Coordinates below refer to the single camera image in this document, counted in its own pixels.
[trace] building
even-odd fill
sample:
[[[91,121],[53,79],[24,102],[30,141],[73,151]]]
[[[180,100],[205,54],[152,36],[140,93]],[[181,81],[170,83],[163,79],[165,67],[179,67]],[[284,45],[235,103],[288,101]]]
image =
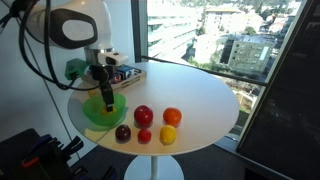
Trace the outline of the building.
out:
[[[248,35],[231,36],[229,40],[233,41],[227,62],[230,68],[240,73],[261,75],[275,43],[261,36]]]
[[[216,48],[215,39],[208,34],[198,36],[194,48],[196,49],[195,60],[199,63],[209,63],[211,54]]]
[[[271,24],[269,27],[269,33],[272,33],[272,34],[280,33],[284,25],[285,25],[285,21]]]
[[[286,22],[284,23],[283,28],[281,29],[279,35],[277,36],[277,44],[275,46],[277,49],[280,49],[280,47],[282,46],[283,40],[286,37],[287,32],[288,32],[295,17],[296,16],[288,16]]]
[[[194,41],[196,29],[196,11],[191,8],[148,6],[148,55],[181,60]]]
[[[226,33],[243,32],[246,27],[253,27],[256,32],[259,31],[263,18],[253,11],[245,13],[235,7],[214,7],[205,10],[206,32],[217,33],[224,31]]]
[[[236,22],[243,22],[239,18],[242,12],[235,7],[212,7],[205,10],[206,16],[206,32],[216,33],[223,28],[226,31],[233,32],[239,29],[235,26]]]
[[[237,96],[241,107],[244,107],[245,109],[248,109],[248,110],[253,109],[253,107],[258,99],[258,97],[256,95],[249,94],[244,91],[237,91],[234,93]]]
[[[253,27],[256,32],[259,32],[260,26],[263,23],[263,18],[255,13],[254,11],[250,11],[249,13],[244,15],[243,18],[246,22],[246,27]]]

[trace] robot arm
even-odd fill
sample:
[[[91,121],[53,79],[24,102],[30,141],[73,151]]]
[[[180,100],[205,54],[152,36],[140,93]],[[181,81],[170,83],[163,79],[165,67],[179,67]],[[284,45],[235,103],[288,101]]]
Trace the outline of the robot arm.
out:
[[[25,9],[34,0],[2,0],[6,5],[19,11],[23,16]],[[26,26],[29,34],[38,42],[46,39],[51,46],[64,49],[84,48],[87,62],[96,66],[96,80],[100,81],[100,90],[106,107],[112,110],[113,92],[110,84],[103,84],[113,76],[113,66],[119,66],[127,61],[127,56],[111,52],[111,19],[104,0],[71,0],[70,2],[52,8],[48,22],[49,33],[45,36],[46,7],[35,4],[30,12]]]

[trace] green bowl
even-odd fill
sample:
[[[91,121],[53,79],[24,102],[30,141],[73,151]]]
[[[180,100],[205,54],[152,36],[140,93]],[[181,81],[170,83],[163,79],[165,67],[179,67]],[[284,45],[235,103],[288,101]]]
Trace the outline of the green bowl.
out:
[[[82,110],[87,118],[94,124],[113,128],[123,121],[122,116],[126,107],[126,98],[123,95],[114,93],[113,97],[115,112],[107,114],[101,113],[102,108],[105,106],[101,94],[90,97],[84,102]]]

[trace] orange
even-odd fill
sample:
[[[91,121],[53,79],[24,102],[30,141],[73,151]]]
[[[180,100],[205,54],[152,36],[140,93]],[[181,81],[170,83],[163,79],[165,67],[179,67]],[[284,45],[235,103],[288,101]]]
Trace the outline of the orange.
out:
[[[166,124],[177,127],[181,122],[182,114],[178,108],[168,107],[163,112],[163,120]]]
[[[169,145],[176,139],[176,129],[171,125],[164,125],[160,130],[160,140],[164,145]]]

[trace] red fruit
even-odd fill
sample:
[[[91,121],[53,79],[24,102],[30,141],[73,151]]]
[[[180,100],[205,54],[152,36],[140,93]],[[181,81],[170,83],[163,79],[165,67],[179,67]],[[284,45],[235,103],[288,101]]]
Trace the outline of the red fruit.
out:
[[[115,135],[119,142],[127,142],[128,140],[130,140],[131,130],[129,126],[122,124],[117,127]]]
[[[141,129],[138,133],[138,140],[141,143],[148,143],[151,140],[151,132],[148,129]]]
[[[146,105],[138,106],[134,111],[134,120],[140,127],[149,127],[153,120],[153,111]]]

